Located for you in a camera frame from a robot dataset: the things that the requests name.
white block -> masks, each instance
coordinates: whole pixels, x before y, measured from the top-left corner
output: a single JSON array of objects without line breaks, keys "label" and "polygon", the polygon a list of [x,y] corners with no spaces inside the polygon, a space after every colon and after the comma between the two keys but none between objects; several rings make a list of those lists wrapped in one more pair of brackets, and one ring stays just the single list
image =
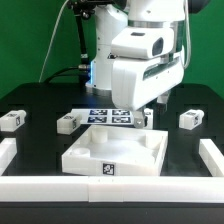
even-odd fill
[{"label": "white block", "polygon": [[145,116],[147,117],[147,125],[144,127],[145,129],[153,129],[153,110],[149,108],[144,109]]},{"label": "white block", "polygon": [[213,177],[224,176],[224,157],[211,139],[200,139],[199,155]]},{"label": "white block", "polygon": [[57,132],[59,134],[70,135],[80,126],[81,116],[79,114],[68,113],[57,120]]},{"label": "white block", "polygon": [[16,139],[5,138],[0,144],[0,175],[4,173],[16,153]]},{"label": "white block", "polygon": [[24,110],[12,110],[0,118],[1,131],[14,132],[25,123],[26,112]]},{"label": "white block", "polygon": [[202,123],[204,112],[202,110],[189,110],[180,115],[179,127],[192,130]]},{"label": "white block", "polygon": [[1,177],[1,202],[88,201],[88,177]]}]

black cable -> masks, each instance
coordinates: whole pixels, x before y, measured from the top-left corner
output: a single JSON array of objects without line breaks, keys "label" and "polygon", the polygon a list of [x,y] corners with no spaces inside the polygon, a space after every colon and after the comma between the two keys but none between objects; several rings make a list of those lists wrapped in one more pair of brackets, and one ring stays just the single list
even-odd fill
[{"label": "black cable", "polygon": [[76,24],[78,28],[78,36],[79,36],[80,51],[81,51],[81,63],[89,64],[89,56],[88,56],[87,48],[86,48],[82,19],[80,16],[76,16],[75,18],[76,18]]},{"label": "black cable", "polygon": [[57,72],[55,72],[52,76],[48,77],[47,79],[45,79],[44,83],[49,83],[52,79],[56,78],[56,77],[60,77],[60,76],[73,76],[71,74],[63,74],[64,72],[67,72],[67,71],[71,71],[71,70],[78,70],[79,68],[76,66],[76,67],[69,67],[69,68],[64,68],[64,69],[61,69]]}]

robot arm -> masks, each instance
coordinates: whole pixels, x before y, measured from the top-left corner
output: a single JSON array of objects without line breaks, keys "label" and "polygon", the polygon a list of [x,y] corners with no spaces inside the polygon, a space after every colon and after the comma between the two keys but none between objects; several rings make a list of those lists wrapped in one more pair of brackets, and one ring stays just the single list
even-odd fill
[{"label": "robot arm", "polygon": [[191,12],[198,12],[209,1],[125,2],[128,27],[111,47],[118,56],[112,71],[112,100],[118,108],[136,111],[182,81],[188,4]]}]

black tabletop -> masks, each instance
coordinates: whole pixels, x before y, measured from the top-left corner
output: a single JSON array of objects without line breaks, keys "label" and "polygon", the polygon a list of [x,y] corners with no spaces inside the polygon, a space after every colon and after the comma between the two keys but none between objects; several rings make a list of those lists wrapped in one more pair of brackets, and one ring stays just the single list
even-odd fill
[{"label": "black tabletop", "polygon": [[[224,150],[224,100],[207,86],[181,84],[172,90],[166,113],[156,113],[155,102],[148,106],[154,109],[154,129],[168,131],[161,175],[210,176],[198,154],[199,140],[210,138]],[[2,98],[0,116],[11,110],[27,112],[25,125],[16,132],[0,132],[0,141],[6,137],[17,141],[17,155],[3,175],[68,175],[62,173],[61,155],[88,128],[82,125],[71,135],[57,134],[57,119],[73,108],[114,105],[109,97],[86,93],[77,84],[29,83]],[[189,109],[205,113],[203,123],[191,131],[179,128],[180,114]],[[213,216],[214,223],[221,223],[223,211],[222,204],[197,203],[0,203],[1,223],[13,223],[15,217],[20,217],[16,223],[211,223]]]}]

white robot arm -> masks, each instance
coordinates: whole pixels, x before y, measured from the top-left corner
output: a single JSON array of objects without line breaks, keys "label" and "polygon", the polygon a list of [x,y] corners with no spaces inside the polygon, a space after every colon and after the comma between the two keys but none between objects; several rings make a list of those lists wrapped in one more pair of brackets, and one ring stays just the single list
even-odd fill
[{"label": "white robot arm", "polygon": [[112,100],[135,111],[184,75],[186,0],[131,0],[126,27],[113,41]]},{"label": "white robot arm", "polygon": [[136,111],[179,84],[189,63],[184,64],[183,47],[188,8],[197,13],[209,1],[78,0],[74,7],[81,8],[83,17],[89,5],[97,6],[97,55],[87,90],[99,95],[111,92],[117,108]]}]

